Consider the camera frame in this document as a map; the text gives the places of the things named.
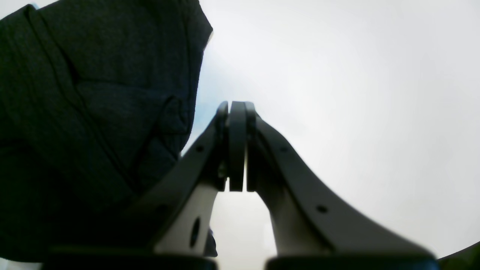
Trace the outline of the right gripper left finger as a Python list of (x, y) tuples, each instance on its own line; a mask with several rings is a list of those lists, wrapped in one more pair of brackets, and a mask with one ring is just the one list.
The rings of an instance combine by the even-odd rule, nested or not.
[(117, 218), (82, 226), (43, 270), (215, 270), (203, 257), (218, 192), (242, 191), (246, 105), (221, 103), (208, 128), (160, 183)]

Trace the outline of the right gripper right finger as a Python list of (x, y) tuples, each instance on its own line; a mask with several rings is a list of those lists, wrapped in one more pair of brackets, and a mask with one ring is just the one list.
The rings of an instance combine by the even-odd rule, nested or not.
[(268, 270), (437, 270), (433, 254), (330, 190), (246, 103), (247, 189), (267, 206), (277, 257)]

